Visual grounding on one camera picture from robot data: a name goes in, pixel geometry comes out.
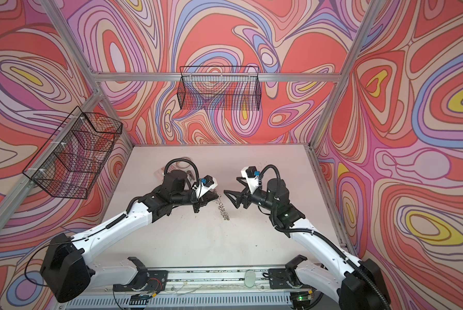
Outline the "metal disc key ring holder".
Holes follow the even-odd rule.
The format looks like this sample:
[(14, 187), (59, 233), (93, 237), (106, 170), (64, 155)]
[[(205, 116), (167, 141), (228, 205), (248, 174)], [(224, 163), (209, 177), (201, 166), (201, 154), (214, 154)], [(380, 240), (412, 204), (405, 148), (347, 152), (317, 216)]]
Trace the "metal disc key ring holder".
[(229, 214), (228, 214), (228, 212), (227, 212), (227, 210), (226, 210), (226, 208), (225, 208), (225, 206), (224, 206), (224, 204), (223, 204), (223, 202), (222, 202), (222, 200), (220, 198), (218, 198), (217, 204), (218, 204), (218, 210), (219, 210), (223, 220), (230, 221), (230, 216), (229, 216)]

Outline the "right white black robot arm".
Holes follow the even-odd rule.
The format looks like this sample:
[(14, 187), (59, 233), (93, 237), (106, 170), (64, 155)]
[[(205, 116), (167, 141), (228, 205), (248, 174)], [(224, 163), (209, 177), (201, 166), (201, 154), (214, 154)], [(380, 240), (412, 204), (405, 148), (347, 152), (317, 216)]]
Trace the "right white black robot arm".
[(267, 210), (275, 229), (302, 245), (320, 262), (309, 263), (302, 255), (285, 265), (286, 282), (307, 285), (337, 302), (341, 309), (390, 309), (386, 283), (380, 267), (371, 259), (362, 260), (335, 245), (290, 201), (289, 189), (275, 165), (261, 171), (254, 166), (241, 170), (237, 181), (242, 191), (225, 190), (236, 207), (251, 205)]

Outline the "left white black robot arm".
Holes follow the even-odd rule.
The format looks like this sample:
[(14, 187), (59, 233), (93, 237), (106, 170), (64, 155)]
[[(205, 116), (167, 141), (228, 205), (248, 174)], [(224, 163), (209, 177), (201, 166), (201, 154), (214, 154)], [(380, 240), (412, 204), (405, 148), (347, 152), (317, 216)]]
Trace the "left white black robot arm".
[(55, 236), (40, 268), (45, 285), (59, 303), (69, 302), (87, 289), (108, 285), (130, 291), (148, 289), (150, 276), (138, 258), (101, 267), (94, 264), (96, 257), (137, 230), (169, 216), (175, 208), (190, 206), (198, 213), (218, 198), (214, 192), (217, 185), (210, 175), (201, 178), (191, 160), (169, 161), (162, 184), (134, 197), (125, 211), (82, 233)]

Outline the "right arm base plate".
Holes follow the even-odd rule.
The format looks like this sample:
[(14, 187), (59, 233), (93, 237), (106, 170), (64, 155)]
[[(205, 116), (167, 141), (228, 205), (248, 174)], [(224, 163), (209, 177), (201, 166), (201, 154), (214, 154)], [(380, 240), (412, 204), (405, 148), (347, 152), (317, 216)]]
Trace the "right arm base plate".
[(267, 272), (271, 289), (311, 289), (302, 284), (293, 271), (286, 268), (271, 268)]

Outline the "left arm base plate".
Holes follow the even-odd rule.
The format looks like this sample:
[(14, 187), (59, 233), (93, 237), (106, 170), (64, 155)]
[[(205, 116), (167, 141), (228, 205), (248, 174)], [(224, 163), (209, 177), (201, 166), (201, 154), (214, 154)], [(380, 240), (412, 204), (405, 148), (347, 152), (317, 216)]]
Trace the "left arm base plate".
[(138, 272), (129, 284), (115, 284), (114, 292), (143, 292), (159, 293), (166, 289), (168, 281), (168, 270), (155, 269), (147, 270), (144, 273)]

